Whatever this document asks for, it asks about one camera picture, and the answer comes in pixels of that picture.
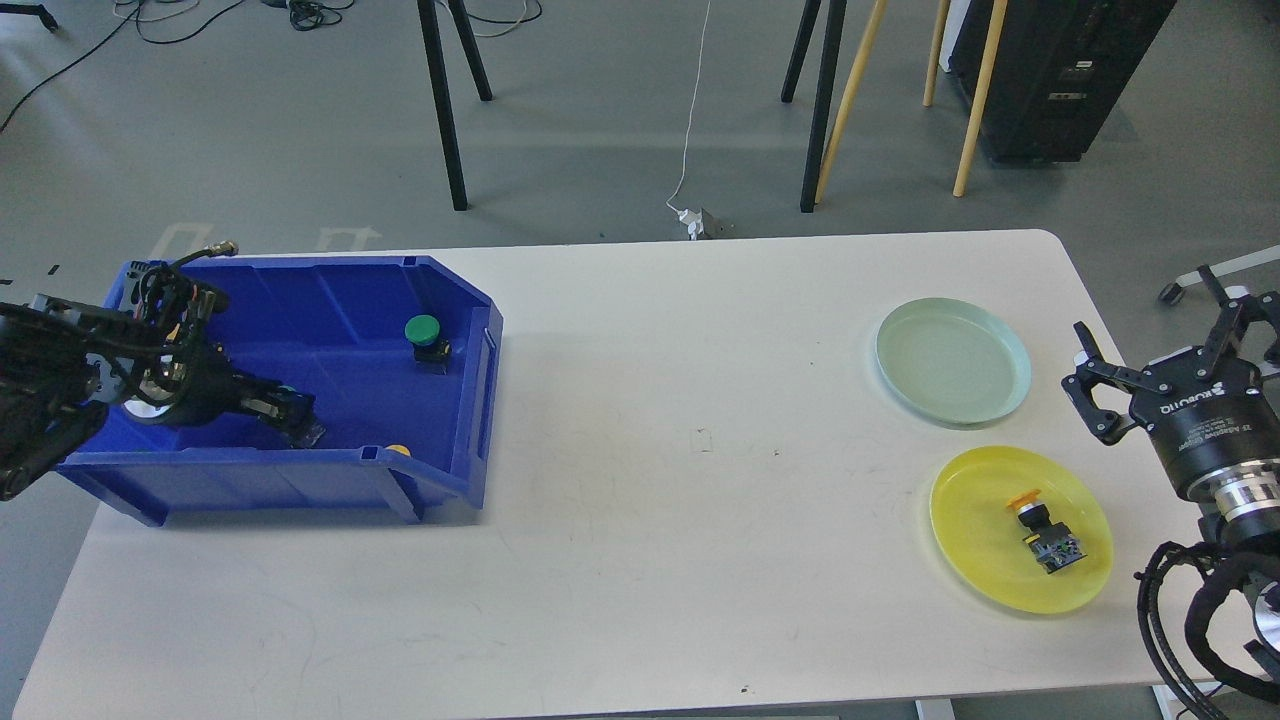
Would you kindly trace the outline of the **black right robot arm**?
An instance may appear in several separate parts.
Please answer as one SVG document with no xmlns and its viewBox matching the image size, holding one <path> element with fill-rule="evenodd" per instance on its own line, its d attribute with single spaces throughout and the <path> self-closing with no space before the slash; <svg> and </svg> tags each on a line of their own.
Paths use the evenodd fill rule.
<svg viewBox="0 0 1280 720">
<path fill-rule="evenodd" d="M 1270 705 L 1277 702 L 1279 424 L 1265 396 L 1277 378 L 1277 346 L 1262 363 L 1240 355 L 1253 325 L 1279 325 L 1277 293 L 1226 288 L 1228 268 L 1198 268 L 1219 315 L 1204 342 L 1133 369 L 1105 360 L 1091 329 L 1076 323 L 1082 350 L 1061 386 L 1087 429 L 1103 445 L 1142 429 L 1176 497 L 1199 509 L 1199 543 L 1162 543 L 1137 574 L 1140 638 L 1165 685 L 1198 719 L 1222 710 L 1179 664 L 1160 615 L 1169 573 L 1193 568 L 1201 578 L 1183 624 L 1187 648 L 1220 684 Z M 1231 666 L 1208 632 L 1230 594 L 1242 594 L 1254 638 L 1245 652 L 1262 676 Z"/>
</svg>

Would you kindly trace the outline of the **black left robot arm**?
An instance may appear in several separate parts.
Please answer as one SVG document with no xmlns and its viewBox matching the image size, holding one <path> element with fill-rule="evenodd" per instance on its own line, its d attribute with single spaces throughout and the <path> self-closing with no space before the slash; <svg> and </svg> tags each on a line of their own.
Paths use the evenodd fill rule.
<svg viewBox="0 0 1280 720">
<path fill-rule="evenodd" d="M 234 413 L 259 419 L 294 448 L 324 434 L 312 395 L 237 369 L 207 337 L 228 293 L 184 266 L 233 256 L 205 246 L 174 261 L 133 261 L 113 307 L 40 293 L 4 304 L 3 498 L 12 500 L 86 445 L 123 406 L 140 423 L 200 427 Z"/>
</svg>

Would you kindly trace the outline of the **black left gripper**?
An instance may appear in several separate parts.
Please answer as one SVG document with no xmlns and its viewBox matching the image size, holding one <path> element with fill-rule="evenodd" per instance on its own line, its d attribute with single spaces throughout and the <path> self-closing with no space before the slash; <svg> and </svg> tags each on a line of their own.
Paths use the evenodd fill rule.
<svg viewBox="0 0 1280 720">
<path fill-rule="evenodd" d="M 315 416 L 315 396 L 237 369 L 214 346 L 202 346 L 166 368 L 169 404 L 156 409 L 152 424 L 200 427 L 224 413 L 256 416 L 284 436 L 297 436 L 301 418 Z M 244 401 L 255 398 L 250 409 Z"/>
</svg>

